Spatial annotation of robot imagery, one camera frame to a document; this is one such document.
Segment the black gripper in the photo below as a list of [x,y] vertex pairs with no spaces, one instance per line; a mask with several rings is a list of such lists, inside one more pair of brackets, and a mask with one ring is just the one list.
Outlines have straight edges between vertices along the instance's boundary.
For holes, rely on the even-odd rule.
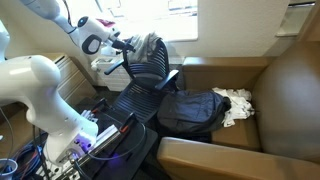
[[135,48],[131,45],[131,41],[131,38],[125,40],[117,39],[112,43],[112,47],[118,50],[129,50],[135,52]]

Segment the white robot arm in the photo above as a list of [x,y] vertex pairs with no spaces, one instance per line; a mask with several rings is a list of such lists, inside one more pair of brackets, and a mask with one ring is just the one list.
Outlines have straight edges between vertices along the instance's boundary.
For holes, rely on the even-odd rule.
[[[101,20],[85,16],[72,25],[62,0],[20,0],[38,16],[55,22],[85,54],[94,55],[107,47],[130,50],[119,39],[119,31]],[[46,159],[56,166],[68,161],[68,154],[83,156],[97,142],[98,125],[81,116],[60,96],[61,73],[43,55],[29,55],[0,63],[0,103],[21,102],[28,107],[26,119],[48,133]]]

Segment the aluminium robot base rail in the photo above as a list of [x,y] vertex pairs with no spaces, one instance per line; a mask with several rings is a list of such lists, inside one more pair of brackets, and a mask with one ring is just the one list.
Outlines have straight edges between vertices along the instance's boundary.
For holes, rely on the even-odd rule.
[[51,180],[71,176],[76,162],[86,163],[90,155],[101,152],[120,135],[114,124],[99,133],[96,122],[74,110],[40,113],[34,124],[48,133],[43,154]]

